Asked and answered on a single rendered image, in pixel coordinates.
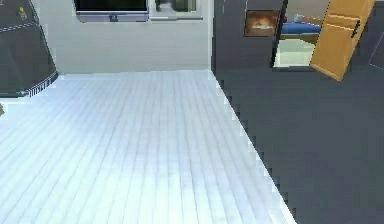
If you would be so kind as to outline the black television set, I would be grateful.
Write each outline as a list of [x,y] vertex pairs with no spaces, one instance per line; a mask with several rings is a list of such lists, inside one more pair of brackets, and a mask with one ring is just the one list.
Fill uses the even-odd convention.
[[148,0],[73,0],[80,22],[145,22]]

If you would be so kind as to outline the brown framed wall picture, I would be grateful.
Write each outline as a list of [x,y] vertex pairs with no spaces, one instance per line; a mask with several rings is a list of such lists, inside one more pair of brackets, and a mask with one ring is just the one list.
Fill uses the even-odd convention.
[[276,33],[279,10],[248,10],[245,15],[246,37],[270,37]]

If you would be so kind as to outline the grey framed window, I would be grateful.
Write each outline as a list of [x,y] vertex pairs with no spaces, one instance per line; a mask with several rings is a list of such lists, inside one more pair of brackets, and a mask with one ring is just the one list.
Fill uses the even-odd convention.
[[150,0],[152,20],[201,20],[200,0]]

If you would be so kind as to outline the light wooden room door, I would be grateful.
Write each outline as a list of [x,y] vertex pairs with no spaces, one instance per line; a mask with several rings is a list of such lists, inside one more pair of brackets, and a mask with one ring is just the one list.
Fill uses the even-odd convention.
[[[376,0],[330,0],[310,66],[342,81]],[[351,38],[357,20],[361,24]]]

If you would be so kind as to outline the blue bed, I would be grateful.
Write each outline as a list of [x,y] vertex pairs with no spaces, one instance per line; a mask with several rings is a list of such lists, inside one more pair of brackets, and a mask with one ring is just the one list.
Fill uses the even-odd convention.
[[321,19],[297,14],[293,21],[283,23],[280,39],[299,39],[316,44],[321,25]]

